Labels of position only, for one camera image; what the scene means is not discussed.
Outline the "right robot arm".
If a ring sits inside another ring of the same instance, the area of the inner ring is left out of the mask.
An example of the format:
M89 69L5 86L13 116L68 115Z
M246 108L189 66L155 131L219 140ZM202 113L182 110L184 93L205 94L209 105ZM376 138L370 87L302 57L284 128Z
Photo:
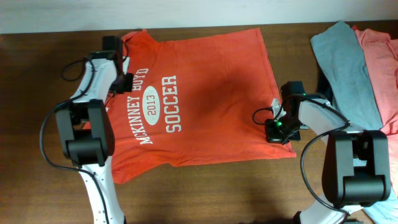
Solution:
M385 201L391 194L387 136L352 123L323 95L307 94L302 82L282 85L282 101L269 107L273 118L264 123L269 143L300 140L300 130L315 134L300 156L300 171L314 203L297 212L293 223L348 223L348 217L364 207ZM326 144L322 171L323 193L318 196L305 173L305 156L318 140Z

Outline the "orange soccer t-shirt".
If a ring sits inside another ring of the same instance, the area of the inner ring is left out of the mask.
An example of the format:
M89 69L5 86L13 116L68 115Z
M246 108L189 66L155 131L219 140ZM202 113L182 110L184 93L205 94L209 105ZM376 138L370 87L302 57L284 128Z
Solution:
M106 100L115 183L163 164L295 157L290 144L268 143L260 125L279 97L260 29L164 42L141 30L123 39L132 91Z

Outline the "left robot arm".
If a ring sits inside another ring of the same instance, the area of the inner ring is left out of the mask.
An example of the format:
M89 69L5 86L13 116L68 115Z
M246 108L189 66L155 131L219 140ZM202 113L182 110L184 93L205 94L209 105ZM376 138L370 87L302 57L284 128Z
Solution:
M125 223L111 172L115 137L105 104L110 91L124 85L126 59L118 50L91 52L83 78L55 117L64 156L83 179L94 223Z

